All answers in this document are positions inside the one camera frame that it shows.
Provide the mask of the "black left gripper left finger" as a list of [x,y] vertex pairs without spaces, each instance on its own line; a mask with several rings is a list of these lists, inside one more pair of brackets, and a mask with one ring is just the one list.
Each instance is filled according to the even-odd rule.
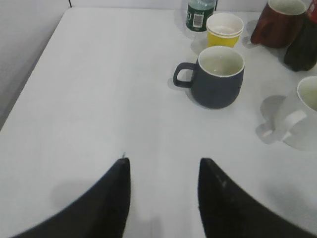
[[121,238],[130,202],[130,161],[120,158],[81,197],[17,237]]

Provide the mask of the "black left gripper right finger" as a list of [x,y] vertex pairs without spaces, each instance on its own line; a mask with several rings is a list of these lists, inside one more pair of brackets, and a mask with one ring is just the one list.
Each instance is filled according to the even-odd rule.
[[313,238],[257,202],[210,158],[200,160],[198,204],[208,238]]

